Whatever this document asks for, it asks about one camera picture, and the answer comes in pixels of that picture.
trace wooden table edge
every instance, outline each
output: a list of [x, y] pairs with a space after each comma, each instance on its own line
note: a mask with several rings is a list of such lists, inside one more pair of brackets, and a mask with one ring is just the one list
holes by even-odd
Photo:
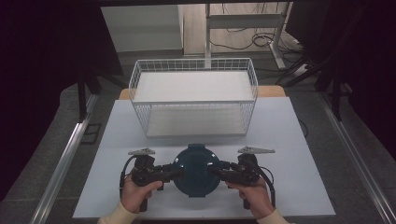
[[[258, 97], [286, 97], [286, 93], [281, 86], [259, 86], [258, 88]], [[129, 100], [129, 89], [121, 91], [119, 100]]]

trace wall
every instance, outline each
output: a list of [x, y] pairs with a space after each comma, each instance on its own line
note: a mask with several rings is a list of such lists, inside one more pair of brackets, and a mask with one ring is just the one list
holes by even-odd
[[182, 49], [177, 6], [102, 7], [117, 52]]

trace metal rail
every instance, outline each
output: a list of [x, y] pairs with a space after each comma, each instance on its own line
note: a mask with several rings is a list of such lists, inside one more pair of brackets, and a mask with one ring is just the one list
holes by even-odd
[[97, 98], [97, 95], [90, 96], [87, 103], [87, 117], [81, 123], [76, 125], [69, 142], [64, 149], [64, 154], [60, 158], [58, 165], [56, 166], [55, 171], [53, 172], [52, 177], [46, 187], [46, 190], [44, 191], [43, 197], [41, 197], [40, 203], [38, 204], [35, 213], [30, 220], [31, 224], [46, 222], [47, 217], [50, 214], [50, 210], [55, 202], [56, 196], [58, 195], [59, 189], [64, 182], [64, 177], [67, 174], [70, 163], [72, 162], [77, 151], [82, 135], [84, 134], [85, 129], [90, 122], [92, 110], [96, 104]]
[[332, 123], [335, 131], [337, 132], [342, 143], [344, 144], [349, 158], [351, 159], [353, 165], [358, 171], [358, 174], [361, 177], [361, 181], [363, 182], [370, 197], [372, 198], [375, 207], [379, 212], [379, 215], [382, 217], [384, 223], [386, 224], [396, 223], [396, 216], [393, 212], [393, 209], [390, 207], [387, 196], [385, 195], [381, 187], [378, 185], [378, 183], [375, 181], [375, 178], [373, 177], [369, 168], [367, 167], [366, 163], [361, 157], [359, 150], [356, 148], [352, 139], [349, 137], [349, 134], [347, 133], [347, 130], [343, 125], [343, 122], [338, 121], [338, 119], [332, 113], [332, 110], [329, 107], [330, 102], [326, 96], [326, 93], [321, 94], [320, 100], [322, 102], [322, 106], [326, 110], [330, 122]]

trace gray floor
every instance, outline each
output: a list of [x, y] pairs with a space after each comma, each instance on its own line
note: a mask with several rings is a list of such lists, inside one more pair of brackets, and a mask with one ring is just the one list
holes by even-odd
[[[276, 64], [269, 52], [215, 56], [250, 57], [256, 68], [276, 70]], [[124, 53], [120, 56], [120, 61], [125, 76], [117, 78], [127, 82], [136, 59], [180, 57], [183, 56], [177, 53]], [[281, 73], [257, 70], [261, 85], [274, 84], [279, 74]], [[121, 91], [121, 88], [114, 83], [101, 77], [99, 79], [103, 90], [88, 129], [88, 133], [97, 130], [98, 134], [96, 137], [92, 134], [84, 136], [83, 143], [78, 147], [63, 186], [49, 213], [47, 223], [96, 222], [96, 220], [75, 220], [71, 216], [91, 169], [109, 113]], [[382, 223], [381, 216], [325, 113], [319, 94], [313, 88], [315, 80], [315, 77], [311, 77], [294, 87], [286, 88], [285, 91], [292, 101], [297, 117], [306, 124], [307, 129], [302, 126], [303, 132], [307, 134], [306, 141], [337, 215], [287, 217], [287, 220], [297, 223]], [[357, 117], [348, 104], [347, 97], [341, 101], [341, 114], [344, 125], [363, 159], [385, 191], [392, 207], [396, 207], [395, 161]], [[31, 220], [77, 119], [77, 89], [76, 86], [72, 86], [62, 93], [61, 106], [47, 134], [8, 196], [0, 203], [0, 223], [28, 223]]]

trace dark blue bowl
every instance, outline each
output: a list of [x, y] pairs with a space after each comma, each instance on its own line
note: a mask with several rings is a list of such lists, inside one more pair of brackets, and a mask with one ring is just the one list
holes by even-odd
[[184, 169], [183, 176], [174, 182], [189, 197], [205, 197], [219, 185], [220, 178], [209, 173], [208, 165], [220, 168], [220, 160], [203, 144], [189, 144], [187, 149], [177, 155], [172, 165], [175, 169]]

